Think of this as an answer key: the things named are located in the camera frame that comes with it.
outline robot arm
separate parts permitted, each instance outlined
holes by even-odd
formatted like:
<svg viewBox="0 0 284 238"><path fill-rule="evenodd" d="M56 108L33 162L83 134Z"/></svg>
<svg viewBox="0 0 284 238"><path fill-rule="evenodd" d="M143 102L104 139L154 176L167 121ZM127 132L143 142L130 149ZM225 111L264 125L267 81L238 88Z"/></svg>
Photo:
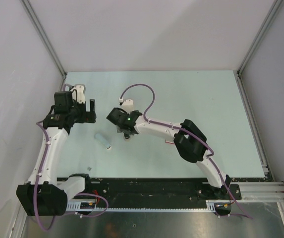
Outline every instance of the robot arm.
<svg viewBox="0 0 284 238"><path fill-rule="evenodd" d="M19 185L16 190L16 195L29 216L35 215L35 187L40 216L63 215L68 201L86 188L88 175L71 175L67 181L57 183L61 150L71 128L75 123L96 122L95 101L90 100L90 111L87 112L84 93L84 85L75 85L69 91L56 92L55 105L43 120L43 126L38 124L44 132L41 150L27 183Z"/></svg>
<svg viewBox="0 0 284 238"><path fill-rule="evenodd" d="M187 129L206 142L207 138L192 121L187 119L183 123L171 123L157 119L146 121L140 112L134 110L132 99L124 100L121 108L114 108L107 119L115 124L118 132L123 132L126 138L134 134L150 134L173 141L180 156L191 163L196 163L206 175L211 186L223 187L219 173L211 162L212 158L209 159L210 151L198 140L190 135L187 137L187 134L179 129ZM223 172L221 175L224 181L229 183L229 177Z"/></svg>

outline white wall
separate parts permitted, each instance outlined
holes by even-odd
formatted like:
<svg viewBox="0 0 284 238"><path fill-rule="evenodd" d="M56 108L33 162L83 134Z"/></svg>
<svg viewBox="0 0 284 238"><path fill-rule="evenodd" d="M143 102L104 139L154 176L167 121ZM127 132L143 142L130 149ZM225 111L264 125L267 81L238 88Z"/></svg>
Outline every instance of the white wall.
<svg viewBox="0 0 284 238"><path fill-rule="evenodd" d="M61 75L18 0L0 0L0 237L35 165Z"/></svg>
<svg viewBox="0 0 284 238"><path fill-rule="evenodd" d="M268 159L284 181L284 6L243 73Z"/></svg>
<svg viewBox="0 0 284 238"><path fill-rule="evenodd" d="M238 69L274 0L31 0L66 71Z"/></svg>

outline light blue eraser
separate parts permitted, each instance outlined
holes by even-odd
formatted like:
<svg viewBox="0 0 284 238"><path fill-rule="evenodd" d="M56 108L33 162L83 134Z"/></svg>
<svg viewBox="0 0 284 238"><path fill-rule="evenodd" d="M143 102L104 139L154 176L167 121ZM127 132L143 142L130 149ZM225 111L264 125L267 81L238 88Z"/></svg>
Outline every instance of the light blue eraser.
<svg viewBox="0 0 284 238"><path fill-rule="evenodd" d="M103 144L107 150L111 150L111 144L100 133L95 134L94 138L100 141L101 144Z"/></svg>

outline light blue rectangular object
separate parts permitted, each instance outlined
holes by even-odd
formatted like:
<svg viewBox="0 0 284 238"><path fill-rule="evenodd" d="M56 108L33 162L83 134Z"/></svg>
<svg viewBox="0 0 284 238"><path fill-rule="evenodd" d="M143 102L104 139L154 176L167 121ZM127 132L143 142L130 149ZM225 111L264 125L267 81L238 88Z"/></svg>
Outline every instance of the light blue rectangular object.
<svg viewBox="0 0 284 238"><path fill-rule="evenodd" d="M86 85L86 100L96 100L97 122L75 124L71 129L61 155L59 177L74 173L89 173L94 178L204 177L195 164L179 156L174 145L150 135L135 135L125 141L106 119L114 107L119 107L123 90L135 83L148 84L156 93L149 117L171 122L192 120L206 135L219 167L230 177L264 177L232 71L70 72L66 83ZM125 98L133 99L135 109L143 112L152 93L135 87ZM97 132L110 142L112 150L94 139Z"/></svg>

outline light blue table surface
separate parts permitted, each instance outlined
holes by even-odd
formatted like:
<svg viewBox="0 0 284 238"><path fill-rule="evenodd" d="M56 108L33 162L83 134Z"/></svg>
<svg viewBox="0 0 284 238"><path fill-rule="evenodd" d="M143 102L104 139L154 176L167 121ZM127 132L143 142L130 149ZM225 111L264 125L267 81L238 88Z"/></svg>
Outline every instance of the light blue table surface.
<svg viewBox="0 0 284 238"><path fill-rule="evenodd" d="M201 178L195 164L183 160L174 145L150 135L124 141L106 116L118 107L123 90L150 85L156 100L148 116L171 122L192 120L206 135L214 159L230 177L263 177L260 158L232 71L70 72L66 83L85 84L86 100L96 100L97 122L75 124L62 151L58 176L88 173L98 178ZM144 112L149 89L135 87L124 98ZM94 139L101 133L108 151Z"/></svg>

